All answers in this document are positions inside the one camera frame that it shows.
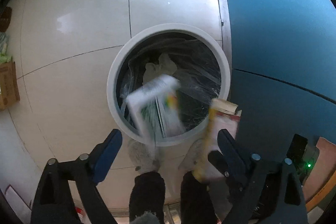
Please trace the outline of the pink yellow box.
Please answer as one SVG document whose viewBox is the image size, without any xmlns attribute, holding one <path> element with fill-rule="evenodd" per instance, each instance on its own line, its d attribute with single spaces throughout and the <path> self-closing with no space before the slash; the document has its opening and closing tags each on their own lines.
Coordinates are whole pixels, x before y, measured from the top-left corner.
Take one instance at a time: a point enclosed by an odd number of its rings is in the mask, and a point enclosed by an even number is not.
<svg viewBox="0 0 336 224">
<path fill-rule="evenodd" d="M 209 120 L 202 138 L 194 177 L 200 182 L 218 180 L 223 175 L 209 162 L 208 154 L 212 151 L 219 151 L 218 135 L 220 130 L 227 130 L 235 139 L 242 112 L 238 105 L 229 101 L 214 98 L 209 108 Z"/>
</svg>

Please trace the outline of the green white medicine box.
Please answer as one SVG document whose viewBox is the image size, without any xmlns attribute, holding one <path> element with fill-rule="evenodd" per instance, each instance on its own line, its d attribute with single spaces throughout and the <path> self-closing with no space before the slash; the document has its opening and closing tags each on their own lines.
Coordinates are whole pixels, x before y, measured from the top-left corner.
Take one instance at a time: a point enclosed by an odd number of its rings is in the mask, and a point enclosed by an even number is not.
<svg viewBox="0 0 336 224">
<path fill-rule="evenodd" d="M 154 146 L 186 132 L 177 98 L 180 87 L 176 78 L 161 75 L 127 96 L 132 121 L 145 144 Z"/>
</svg>

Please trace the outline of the white tissue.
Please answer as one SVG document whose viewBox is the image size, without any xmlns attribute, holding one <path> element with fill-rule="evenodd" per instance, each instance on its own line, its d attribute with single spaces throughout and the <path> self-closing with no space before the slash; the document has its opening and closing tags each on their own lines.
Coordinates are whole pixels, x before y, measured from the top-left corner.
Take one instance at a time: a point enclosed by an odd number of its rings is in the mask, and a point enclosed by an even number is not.
<svg viewBox="0 0 336 224">
<path fill-rule="evenodd" d="M 160 75 L 172 76 L 177 71 L 177 65 L 170 59 L 167 53 L 158 58 L 158 64 L 147 63 L 143 74 L 143 84 L 159 77 Z"/>
</svg>

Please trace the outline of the grey round trash bin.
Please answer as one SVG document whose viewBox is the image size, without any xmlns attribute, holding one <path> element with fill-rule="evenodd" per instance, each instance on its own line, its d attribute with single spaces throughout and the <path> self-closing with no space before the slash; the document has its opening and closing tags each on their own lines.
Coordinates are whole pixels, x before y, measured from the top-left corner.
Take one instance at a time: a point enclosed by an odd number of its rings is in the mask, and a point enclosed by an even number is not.
<svg viewBox="0 0 336 224">
<path fill-rule="evenodd" d="M 123 133 L 154 147 L 199 135 L 214 98 L 226 99 L 231 83 L 227 53 L 211 35 L 167 23 L 132 37 L 114 59 L 106 93 Z"/>
</svg>

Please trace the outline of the blue kitchen cabinets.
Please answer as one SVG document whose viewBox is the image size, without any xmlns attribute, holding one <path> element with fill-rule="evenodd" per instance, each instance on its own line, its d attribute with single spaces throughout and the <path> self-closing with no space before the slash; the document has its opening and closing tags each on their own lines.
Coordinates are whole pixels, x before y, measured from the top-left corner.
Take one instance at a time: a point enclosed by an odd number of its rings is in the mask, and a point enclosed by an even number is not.
<svg viewBox="0 0 336 224">
<path fill-rule="evenodd" d="M 335 141 L 331 0 L 227 0 L 238 142 L 280 161 L 295 134 Z"/>
</svg>

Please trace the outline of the grey slipper right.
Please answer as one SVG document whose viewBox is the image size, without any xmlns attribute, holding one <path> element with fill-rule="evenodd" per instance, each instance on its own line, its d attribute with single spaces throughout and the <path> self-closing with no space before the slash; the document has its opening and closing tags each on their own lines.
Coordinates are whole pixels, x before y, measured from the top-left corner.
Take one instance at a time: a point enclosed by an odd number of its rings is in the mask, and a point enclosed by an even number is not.
<svg viewBox="0 0 336 224">
<path fill-rule="evenodd" d="M 183 172 L 195 171 L 197 175 L 204 175 L 209 167 L 208 154 L 209 146 L 205 139 L 194 141 L 180 163 L 178 170 Z"/>
</svg>

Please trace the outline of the grey slipper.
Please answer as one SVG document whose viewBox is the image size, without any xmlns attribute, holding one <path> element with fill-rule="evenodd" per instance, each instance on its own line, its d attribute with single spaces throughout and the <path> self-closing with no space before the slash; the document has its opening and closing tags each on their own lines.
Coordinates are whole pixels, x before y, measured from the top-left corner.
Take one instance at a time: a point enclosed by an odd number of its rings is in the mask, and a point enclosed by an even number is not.
<svg viewBox="0 0 336 224">
<path fill-rule="evenodd" d="M 127 150 L 135 166 L 135 171 L 139 174 L 159 171 L 161 167 L 159 154 L 149 152 L 145 144 L 130 140 L 127 144 Z"/>
<path fill-rule="evenodd" d="M 209 146 L 205 139 L 194 141 L 180 163 L 178 170 L 183 172 L 195 171 L 197 175 L 204 175 L 209 167 L 208 154 Z"/>
</svg>

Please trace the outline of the grey slipper left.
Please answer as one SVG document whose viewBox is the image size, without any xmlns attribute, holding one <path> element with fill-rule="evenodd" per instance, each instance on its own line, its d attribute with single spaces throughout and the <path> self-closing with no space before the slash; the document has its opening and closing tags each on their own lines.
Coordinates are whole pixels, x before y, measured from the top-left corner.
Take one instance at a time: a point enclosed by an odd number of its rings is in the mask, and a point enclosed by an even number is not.
<svg viewBox="0 0 336 224">
<path fill-rule="evenodd" d="M 149 152 L 145 144 L 130 140 L 127 144 L 127 150 L 135 166 L 135 171 L 139 174 L 159 171 L 161 167 L 159 154 Z"/>
</svg>

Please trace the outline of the cardboard box on floor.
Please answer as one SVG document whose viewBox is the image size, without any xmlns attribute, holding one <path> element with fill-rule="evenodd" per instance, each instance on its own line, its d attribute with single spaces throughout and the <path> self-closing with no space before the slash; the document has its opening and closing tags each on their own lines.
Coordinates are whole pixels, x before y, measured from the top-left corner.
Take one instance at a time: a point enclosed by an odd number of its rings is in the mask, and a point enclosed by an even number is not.
<svg viewBox="0 0 336 224">
<path fill-rule="evenodd" d="M 0 110 L 2 111 L 20 101 L 15 62 L 1 64 L 0 86 Z"/>
</svg>

